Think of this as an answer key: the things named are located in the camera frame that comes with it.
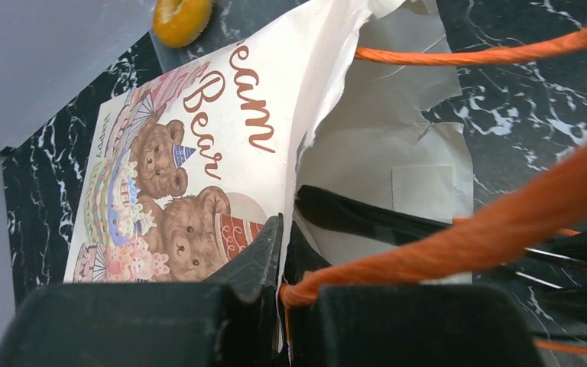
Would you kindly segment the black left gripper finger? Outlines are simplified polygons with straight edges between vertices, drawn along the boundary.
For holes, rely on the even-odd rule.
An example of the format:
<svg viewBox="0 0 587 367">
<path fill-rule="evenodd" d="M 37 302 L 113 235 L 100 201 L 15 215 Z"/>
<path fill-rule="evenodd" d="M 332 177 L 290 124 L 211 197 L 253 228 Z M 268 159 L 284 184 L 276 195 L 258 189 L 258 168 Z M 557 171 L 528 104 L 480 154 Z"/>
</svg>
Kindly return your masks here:
<svg viewBox="0 0 587 367">
<path fill-rule="evenodd" d="M 541 366 L 502 291 L 473 284 L 324 287 L 286 310 L 295 366 Z"/>
<path fill-rule="evenodd" d="M 587 341 L 587 230 L 556 235 L 475 281 L 506 292 L 534 336 Z"/>
<path fill-rule="evenodd" d="M 201 282 L 55 284 L 18 308 L 0 366 L 281 366 L 282 216 Z"/>
<path fill-rule="evenodd" d="M 322 229 L 374 239 L 391 245 L 404 245 L 418 241 L 451 227 L 444 222 L 372 206 L 309 185 L 304 185 L 298 190 L 295 205 L 304 219 Z M 570 236 L 561 235 L 559 238 L 546 241 L 546 244 L 570 244 L 577 253 L 565 255 L 527 248 L 524 255 L 533 260 L 587 273 L 587 259 L 581 258 L 582 253 L 587 251 L 587 232 Z"/>
</svg>

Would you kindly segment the printed white paper bag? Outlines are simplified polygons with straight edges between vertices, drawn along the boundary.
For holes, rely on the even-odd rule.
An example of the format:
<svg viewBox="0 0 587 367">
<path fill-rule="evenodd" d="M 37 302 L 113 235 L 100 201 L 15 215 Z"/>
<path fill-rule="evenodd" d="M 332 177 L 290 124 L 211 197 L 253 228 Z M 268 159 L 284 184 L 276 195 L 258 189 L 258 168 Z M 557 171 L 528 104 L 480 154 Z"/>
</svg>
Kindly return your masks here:
<svg viewBox="0 0 587 367">
<path fill-rule="evenodd" d="M 205 281 L 282 216 L 283 352 L 287 308 L 324 287 L 469 284 L 573 234 L 587 217 L 587 146 L 474 212 L 461 125 L 420 112 L 458 91 L 457 67 L 584 50 L 587 27 L 465 53 L 361 46 L 440 22 L 422 1 L 309 1 L 101 104 L 64 281 Z M 404 245 L 322 229 L 296 208 L 304 185 L 451 227 Z"/>
</svg>

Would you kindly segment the orange fake bagel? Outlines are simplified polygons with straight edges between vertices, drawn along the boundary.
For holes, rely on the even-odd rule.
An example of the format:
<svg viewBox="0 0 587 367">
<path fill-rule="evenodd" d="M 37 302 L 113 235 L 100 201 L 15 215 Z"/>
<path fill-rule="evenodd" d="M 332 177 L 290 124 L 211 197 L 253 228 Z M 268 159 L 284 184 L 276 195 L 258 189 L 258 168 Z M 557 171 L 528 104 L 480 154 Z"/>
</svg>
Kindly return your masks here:
<svg viewBox="0 0 587 367">
<path fill-rule="evenodd" d="M 185 47 L 203 32 L 212 15 L 212 0 L 158 0 L 152 28 L 167 47 Z"/>
</svg>

